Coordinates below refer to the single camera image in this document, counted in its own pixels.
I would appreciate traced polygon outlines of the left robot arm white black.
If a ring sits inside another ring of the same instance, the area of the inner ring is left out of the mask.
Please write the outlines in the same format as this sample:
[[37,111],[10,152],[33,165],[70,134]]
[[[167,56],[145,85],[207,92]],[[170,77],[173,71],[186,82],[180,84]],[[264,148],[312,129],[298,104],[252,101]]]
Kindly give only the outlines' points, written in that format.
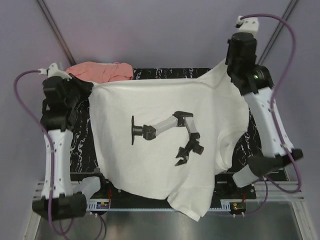
[[94,195],[103,198],[108,193],[105,178],[99,170],[72,186],[70,152],[78,102],[87,99],[93,84],[72,74],[50,76],[42,83],[41,126],[46,146],[45,180],[39,200],[32,210],[46,220],[58,221],[83,217]]

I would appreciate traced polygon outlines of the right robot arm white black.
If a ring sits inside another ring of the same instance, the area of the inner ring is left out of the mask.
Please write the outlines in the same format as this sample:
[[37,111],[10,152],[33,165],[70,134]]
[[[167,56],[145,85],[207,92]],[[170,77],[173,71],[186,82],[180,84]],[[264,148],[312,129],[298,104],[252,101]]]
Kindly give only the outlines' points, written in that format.
[[272,97],[274,84],[269,70],[256,64],[257,40],[248,32],[237,32],[228,40],[225,64],[231,82],[238,88],[251,111],[261,142],[261,154],[251,156],[227,185],[228,195],[239,198],[245,186],[272,171],[294,164],[303,157],[285,137],[276,102]]

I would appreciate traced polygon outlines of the white t-shirt robot print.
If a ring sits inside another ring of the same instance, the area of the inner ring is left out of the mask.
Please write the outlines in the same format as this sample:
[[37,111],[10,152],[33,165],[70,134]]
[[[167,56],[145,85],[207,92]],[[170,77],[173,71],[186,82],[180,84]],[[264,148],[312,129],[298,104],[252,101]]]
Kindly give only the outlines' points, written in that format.
[[249,124],[224,62],[194,79],[95,84],[89,116],[98,166],[116,188],[167,200],[195,221]]

